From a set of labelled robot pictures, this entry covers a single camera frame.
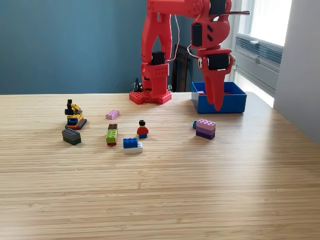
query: red torso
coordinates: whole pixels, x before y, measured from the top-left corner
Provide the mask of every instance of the red torso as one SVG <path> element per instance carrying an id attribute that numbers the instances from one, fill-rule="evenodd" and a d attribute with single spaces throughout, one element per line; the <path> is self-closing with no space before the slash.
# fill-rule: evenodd
<path id="1" fill-rule="evenodd" d="M 143 126 L 140 126 L 140 127 L 138 128 L 138 130 L 136 131 L 136 134 L 138 134 L 138 135 L 148 134 L 148 133 L 149 133 L 148 128 L 143 127 Z"/>

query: robotic arm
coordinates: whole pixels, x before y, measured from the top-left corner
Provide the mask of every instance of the robotic arm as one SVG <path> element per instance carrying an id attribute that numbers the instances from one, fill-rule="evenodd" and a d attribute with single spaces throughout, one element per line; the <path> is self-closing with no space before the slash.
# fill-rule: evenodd
<path id="1" fill-rule="evenodd" d="M 167 92 L 169 62 L 174 60 L 170 59 L 170 20 L 171 14 L 183 15 L 195 19 L 191 24 L 191 44 L 188 50 L 197 49 L 197 56 L 189 53 L 197 59 L 202 71 L 208 102 L 214 104 L 216 110 L 220 110 L 224 99 L 225 76 L 231 72 L 234 63 L 231 49 L 220 46 L 230 32 L 228 17 L 231 14 L 250 14 L 248 11 L 230 12 L 231 6 L 231 0 L 147 0 L 141 48 L 143 94 L 139 95 L 144 101 L 133 98 L 132 93 L 130 99 L 137 104 L 164 103 L 171 99 L 171 94 Z M 157 37 L 161 43 L 161 51 L 152 52 Z"/>

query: black hair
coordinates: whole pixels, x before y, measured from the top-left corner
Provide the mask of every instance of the black hair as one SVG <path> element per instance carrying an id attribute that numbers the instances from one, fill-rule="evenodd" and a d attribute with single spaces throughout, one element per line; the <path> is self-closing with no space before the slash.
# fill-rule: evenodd
<path id="1" fill-rule="evenodd" d="M 146 125 L 145 120 L 140 120 L 140 121 L 139 121 L 139 126 L 145 126 L 145 125 Z"/>

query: white lego brick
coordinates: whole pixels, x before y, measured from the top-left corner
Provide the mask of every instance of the white lego brick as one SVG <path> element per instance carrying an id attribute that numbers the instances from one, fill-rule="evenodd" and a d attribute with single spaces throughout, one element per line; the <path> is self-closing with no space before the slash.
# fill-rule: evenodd
<path id="1" fill-rule="evenodd" d="M 142 153 L 144 150 L 144 147 L 142 145 L 142 142 L 138 142 L 138 147 L 132 147 L 132 148 L 124 148 L 123 151 L 125 154 L 136 154 L 136 153 Z"/>

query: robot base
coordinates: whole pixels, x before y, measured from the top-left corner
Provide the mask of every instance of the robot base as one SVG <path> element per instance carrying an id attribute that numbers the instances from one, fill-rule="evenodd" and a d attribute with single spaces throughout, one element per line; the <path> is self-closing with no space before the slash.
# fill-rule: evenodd
<path id="1" fill-rule="evenodd" d="M 131 101 L 135 102 L 136 104 L 143 104 L 143 103 L 164 104 L 172 98 L 172 94 L 170 91 L 166 91 L 166 94 L 163 95 L 162 97 L 150 98 L 149 96 L 146 96 L 146 93 L 144 91 L 141 91 L 141 92 L 132 91 L 129 93 L 129 98 Z"/>

